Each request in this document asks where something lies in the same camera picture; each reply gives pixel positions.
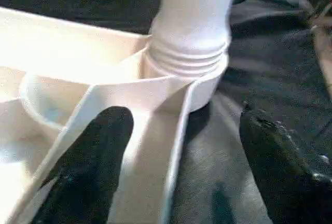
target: white plastic part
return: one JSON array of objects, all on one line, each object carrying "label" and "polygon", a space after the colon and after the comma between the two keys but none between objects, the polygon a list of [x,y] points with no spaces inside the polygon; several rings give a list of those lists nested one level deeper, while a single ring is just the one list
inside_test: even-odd
[{"label": "white plastic part", "polygon": [[86,84],[26,74],[20,85],[20,99],[52,143],[87,89]]},{"label": "white plastic part", "polygon": [[80,83],[107,83],[149,36],[0,8],[0,66]]},{"label": "white plastic part", "polygon": [[0,223],[29,188],[50,145],[19,99],[0,103]]},{"label": "white plastic part", "polygon": [[[231,2],[162,0],[145,54],[145,76],[174,75],[185,85],[209,73],[221,74],[227,67]],[[198,99],[197,108],[209,101],[214,89],[204,89],[205,97]]]},{"label": "white plastic part", "polygon": [[[166,223],[188,114],[210,100],[227,67],[230,2],[163,0],[147,49],[148,36],[0,9],[0,41],[3,52],[11,54],[0,65],[28,72],[21,85],[22,97],[15,100],[19,105],[5,110],[5,102],[0,110],[24,112],[33,125],[26,131],[33,130],[43,141],[44,136],[52,139],[60,133],[50,148],[48,142],[36,144],[35,150],[43,151],[41,159],[27,162],[36,166],[24,178],[24,187],[15,188],[17,192],[21,189],[14,198],[16,204],[8,206],[11,213],[2,215],[3,219],[18,224],[21,214],[33,216],[36,209],[29,212],[26,208],[38,207],[38,203],[32,204],[34,196],[60,156],[99,112],[120,105],[133,112],[135,127],[109,220]],[[62,97],[60,84],[44,83],[41,78],[90,86],[81,100],[77,97],[69,102]],[[48,85],[54,85],[60,98],[47,90]],[[45,114],[50,106],[45,97],[66,112],[63,121]],[[17,119],[7,126],[12,133]],[[45,128],[55,132],[49,134]],[[26,152],[33,156],[35,151]]]}]

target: black surface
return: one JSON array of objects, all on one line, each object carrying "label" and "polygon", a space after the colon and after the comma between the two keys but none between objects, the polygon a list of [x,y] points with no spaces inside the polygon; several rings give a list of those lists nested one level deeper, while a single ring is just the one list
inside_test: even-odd
[{"label": "black surface", "polygon": [[[0,0],[0,5],[147,33],[159,0]],[[332,107],[304,12],[299,0],[247,0],[233,7],[230,66],[210,106],[196,113],[195,125],[189,120],[195,137],[184,147],[171,223],[270,223],[239,142],[236,102],[268,110],[318,153],[332,156]],[[200,124],[203,113],[207,123]]]},{"label": "black surface", "polygon": [[105,224],[133,125],[125,107],[99,113],[49,173],[44,184],[57,181],[31,224]]},{"label": "black surface", "polygon": [[332,222],[329,159],[260,109],[246,106],[241,114],[240,136],[274,224]]}]

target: white plastic tray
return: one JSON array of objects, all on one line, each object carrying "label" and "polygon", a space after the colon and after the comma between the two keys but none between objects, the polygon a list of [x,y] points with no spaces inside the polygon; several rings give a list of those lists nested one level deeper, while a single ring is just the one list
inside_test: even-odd
[{"label": "white plastic tray", "polygon": [[110,106],[129,108],[134,130],[109,220],[166,222],[187,116],[227,59],[190,85],[173,76],[144,79],[148,36],[7,9],[0,20],[0,41],[11,53],[0,60],[0,223],[29,223],[35,209],[27,206],[51,168]]}]

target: white pipe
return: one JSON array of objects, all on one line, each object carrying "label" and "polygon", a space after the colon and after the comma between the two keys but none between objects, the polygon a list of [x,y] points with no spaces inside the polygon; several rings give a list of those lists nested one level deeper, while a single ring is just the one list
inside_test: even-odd
[{"label": "white pipe", "polygon": [[195,80],[215,70],[230,42],[231,2],[162,0],[151,29],[146,76],[157,73]]}]

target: dark fabric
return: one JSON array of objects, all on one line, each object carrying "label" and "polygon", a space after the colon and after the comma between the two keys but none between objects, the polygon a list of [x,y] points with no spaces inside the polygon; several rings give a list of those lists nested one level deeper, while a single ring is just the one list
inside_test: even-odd
[{"label": "dark fabric", "polygon": [[247,0],[230,17],[230,66],[219,89],[248,101],[332,157],[332,104],[299,0]]}]

